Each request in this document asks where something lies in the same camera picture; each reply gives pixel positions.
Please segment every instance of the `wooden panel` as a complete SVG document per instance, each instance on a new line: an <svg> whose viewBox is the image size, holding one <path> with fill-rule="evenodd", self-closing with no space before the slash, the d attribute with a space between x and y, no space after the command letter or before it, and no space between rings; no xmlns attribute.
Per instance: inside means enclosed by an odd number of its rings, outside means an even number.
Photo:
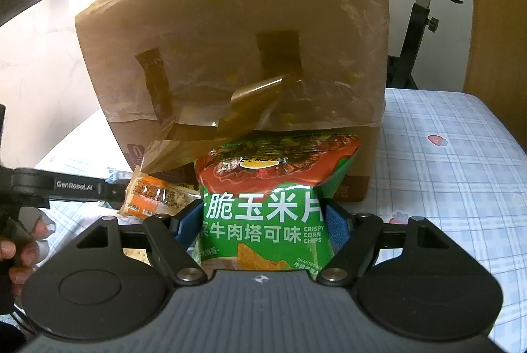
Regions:
<svg viewBox="0 0 527 353"><path fill-rule="evenodd" d="M527 149L527 0L474 0L466 93Z"/></svg>

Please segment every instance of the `table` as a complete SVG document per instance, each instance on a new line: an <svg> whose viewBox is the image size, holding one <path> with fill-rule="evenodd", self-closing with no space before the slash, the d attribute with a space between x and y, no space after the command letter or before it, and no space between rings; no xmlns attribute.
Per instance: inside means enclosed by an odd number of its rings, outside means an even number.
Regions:
<svg viewBox="0 0 527 353"><path fill-rule="evenodd" d="M527 156L476 97L463 93L386 90L375 173L355 212L385 222L426 216L491 271L504 292L490 334L505 351L527 349ZM130 170L101 111L73 130L38 169L106 177ZM52 252L102 215L93 203L51 203L57 223ZM120 223L136 223L135 218ZM384 260L399 254L388 250Z"/></svg>

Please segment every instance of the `plaid tablecloth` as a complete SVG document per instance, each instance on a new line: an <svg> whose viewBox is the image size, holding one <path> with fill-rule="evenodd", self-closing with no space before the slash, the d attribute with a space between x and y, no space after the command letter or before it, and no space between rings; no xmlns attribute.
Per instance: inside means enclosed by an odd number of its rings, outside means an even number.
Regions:
<svg viewBox="0 0 527 353"><path fill-rule="evenodd" d="M100 111L37 166L94 177L106 177L109 167L130 170ZM430 219L500 282L504 304L491 338L508 352L527 349L527 156L479 99L386 90L370 191L363 203L346 207L386 222ZM57 222L52 251L101 215L115 214L95 204L58 202L48 213ZM383 251L380 260L399 253Z"/></svg>

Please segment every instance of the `gray ribbed surface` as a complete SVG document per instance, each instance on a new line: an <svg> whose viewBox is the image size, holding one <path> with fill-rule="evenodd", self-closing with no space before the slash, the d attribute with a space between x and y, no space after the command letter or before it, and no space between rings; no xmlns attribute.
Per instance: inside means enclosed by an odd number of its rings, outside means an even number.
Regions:
<svg viewBox="0 0 527 353"><path fill-rule="evenodd" d="M260 284L256 276L269 281ZM424 344L367 320L344 289L313 282L305 271L218 271L199 287L178 289L148 325L123 338L73 344L39 336L20 353L379 353L499 352L481 337Z"/></svg>

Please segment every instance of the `human hand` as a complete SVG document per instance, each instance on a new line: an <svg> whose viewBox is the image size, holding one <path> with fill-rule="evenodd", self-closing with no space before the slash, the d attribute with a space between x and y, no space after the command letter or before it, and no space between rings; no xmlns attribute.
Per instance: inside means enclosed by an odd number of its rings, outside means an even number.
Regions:
<svg viewBox="0 0 527 353"><path fill-rule="evenodd" d="M25 282L33 274L35 264L44 260L48 255L49 245L44 239L53 234L55 230L56 225L41 211L41 216L32 229L33 241L21 250L17 251L12 240L0 236L0 258L11 259L18 256L17 265L9 269L13 297L20 297Z"/></svg>

